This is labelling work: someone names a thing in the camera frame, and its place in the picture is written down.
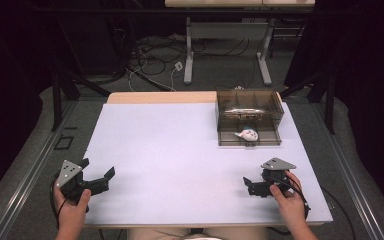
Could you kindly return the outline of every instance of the white tabletop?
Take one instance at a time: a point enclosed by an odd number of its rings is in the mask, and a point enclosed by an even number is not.
[[[315,0],[165,0],[166,7],[299,7]]]
[[[214,103],[105,104],[85,157],[84,179],[112,166],[107,192],[93,196],[86,227],[282,225],[274,198],[250,196],[242,177],[288,161],[303,184],[310,224],[331,222],[299,134],[283,103],[280,146],[219,147]]]

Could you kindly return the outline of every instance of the pants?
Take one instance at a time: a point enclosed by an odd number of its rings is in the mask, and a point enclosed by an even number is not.
[[[188,239],[189,228],[132,228],[127,231],[128,240],[181,240]],[[265,227],[213,227],[204,228],[201,237],[222,240],[267,240]]]

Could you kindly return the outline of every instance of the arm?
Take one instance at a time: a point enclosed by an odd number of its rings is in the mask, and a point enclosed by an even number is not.
[[[292,179],[291,184],[294,187],[301,189],[301,183],[298,178],[289,171],[286,171],[286,175]],[[316,240],[317,237],[308,227],[304,217],[304,202],[298,193],[285,192],[285,196],[276,185],[270,186],[270,191],[273,194],[279,205],[280,214],[286,223],[292,236],[295,240]]]
[[[82,231],[83,224],[86,218],[86,207],[89,203],[91,191],[85,189],[82,193],[79,203],[65,200],[64,195],[61,193],[59,187],[54,187],[54,201],[57,206],[57,211],[61,208],[59,213],[59,230],[56,237],[57,240],[75,240]]]

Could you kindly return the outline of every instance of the table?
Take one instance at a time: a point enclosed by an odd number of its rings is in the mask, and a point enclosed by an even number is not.
[[[166,7],[183,8],[229,8],[229,7],[262,7],[262,8],[308,8],[315,0],[166,0]],[[262,39],[262,48],[257,51],[257,60],[265,85],[271,85],[266,56],[272,38],[275,19],[267,19],[266,23],[217,23],[191,22],[186,18],[186,65],[184,83],[192,83],[193,51],[192,39]]]
[[[262,181],[260,165],[279,157],[297,166],[309,224],[332,221],[289,112],[280,146],[219,147],[216,92],[113,93],[85,157],[84,179],[112,166],[110,190],[93,196],[85,227],[283,225],[274,198],[249,196],[242,177]]]

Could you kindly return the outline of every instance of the storage box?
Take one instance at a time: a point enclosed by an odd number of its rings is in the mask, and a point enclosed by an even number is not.
[[[219,145],[280,145],[277,128],[283,114],[280,96],[273,90],[219,90],[216,102]],[[258,133],[256,141],[247,141],[235,135],[245,127]]]

